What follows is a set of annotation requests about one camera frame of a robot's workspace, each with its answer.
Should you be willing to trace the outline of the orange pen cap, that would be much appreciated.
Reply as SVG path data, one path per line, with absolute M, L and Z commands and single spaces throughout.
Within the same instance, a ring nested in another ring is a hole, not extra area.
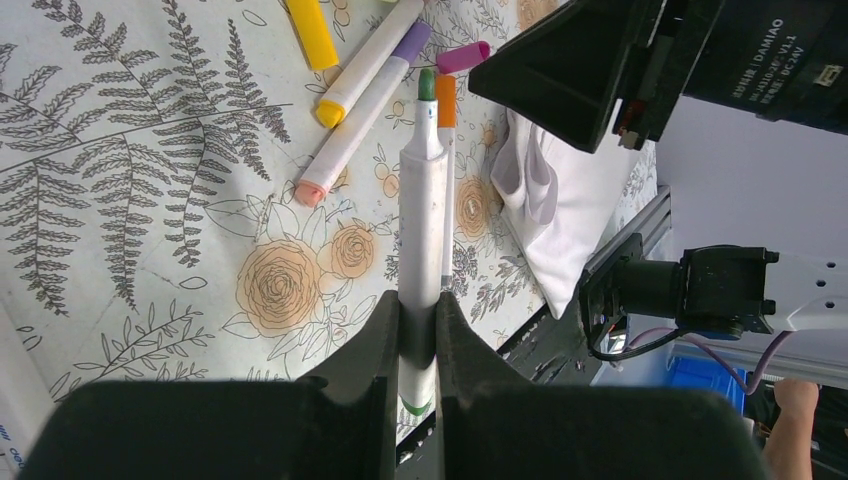
M 438 127 L 455 128 L 457 124 L 456 78 L 452 75 L 437 75 L 435 93 L 438 101 Z

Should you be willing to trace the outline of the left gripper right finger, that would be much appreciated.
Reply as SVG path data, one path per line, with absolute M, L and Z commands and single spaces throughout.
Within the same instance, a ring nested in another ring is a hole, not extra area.
M 540 385 L 435 310 L 442 479 L 765 479 L 741 416 L 703 390 Z

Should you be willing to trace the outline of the white marker pen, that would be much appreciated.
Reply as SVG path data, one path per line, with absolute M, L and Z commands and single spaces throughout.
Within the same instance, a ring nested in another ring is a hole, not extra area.
M 315 116 L 321 125 L 334 128 L 345 119 L 400 40 L 418 21 L 425 4 L 421 0 L 397 2 L 319 100 Z
M 439 128 L 438 136 L 447 152 L 446 190 L 444 215 L 444 242 L 442 260 L 442 288 L 449 290 L 453 283 L 453 231 L 454 231 L 454 200 L 455 200 L 455 128 Z
M 404 409 L 426 413 L 434 397 L 435 306 L 441 294 L 447 151 L 438 137 L 436 74 L 419 72 L 415 124 L 399 152 L 398 394 Z

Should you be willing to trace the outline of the purple pen cap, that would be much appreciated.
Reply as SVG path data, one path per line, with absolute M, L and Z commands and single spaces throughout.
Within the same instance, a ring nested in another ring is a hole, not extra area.
M 403 59 L 408 64 L 412 64 L 429 42 L 431 33 L 432 29 L 429 24 L 422 21 L 415 22 L 390 56 Z

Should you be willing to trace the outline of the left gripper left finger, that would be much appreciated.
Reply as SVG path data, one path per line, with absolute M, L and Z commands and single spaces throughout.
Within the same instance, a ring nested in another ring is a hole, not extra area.
M 107 381 L 70 395 L 24 479 L 391 479 L 400 302 L 294 381 Z

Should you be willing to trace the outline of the yellow pen cap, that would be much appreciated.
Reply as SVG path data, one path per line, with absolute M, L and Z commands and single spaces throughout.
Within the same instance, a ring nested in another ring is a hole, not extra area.
M 338 54 L 318 0 L 286 0 L 308 66 L 313 71 L 339 64 Z

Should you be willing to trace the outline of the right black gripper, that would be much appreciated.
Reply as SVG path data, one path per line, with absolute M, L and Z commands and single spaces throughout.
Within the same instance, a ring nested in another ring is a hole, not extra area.
M 638 150 L 692 97 L 845 134 L 843 1 L 571 1 L 474 67 L 472 93 L 592 153 Z

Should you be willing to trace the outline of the white marker blue end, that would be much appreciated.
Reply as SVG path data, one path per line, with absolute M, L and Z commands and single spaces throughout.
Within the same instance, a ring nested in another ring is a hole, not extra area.
M 20 471 L 54 405 L 9 316 L 1 309 L 1 451 Z

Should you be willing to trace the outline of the pink pen cap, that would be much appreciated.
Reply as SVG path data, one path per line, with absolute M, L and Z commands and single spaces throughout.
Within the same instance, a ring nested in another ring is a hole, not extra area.
M 477 41 L 439 53 L 435 64 L 441 74 L 450 75 L 481 64 L 490 57 L 491 50 L 488 42 Z

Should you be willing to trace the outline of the person forearm in background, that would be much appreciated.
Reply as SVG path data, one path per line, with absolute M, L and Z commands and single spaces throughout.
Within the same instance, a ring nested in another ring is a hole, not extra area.
M 774 386 L 780 414 L 763 449 L 775 479 L 812 480 L 814 416 L 819 400 L 815 383 L 785 378 Z

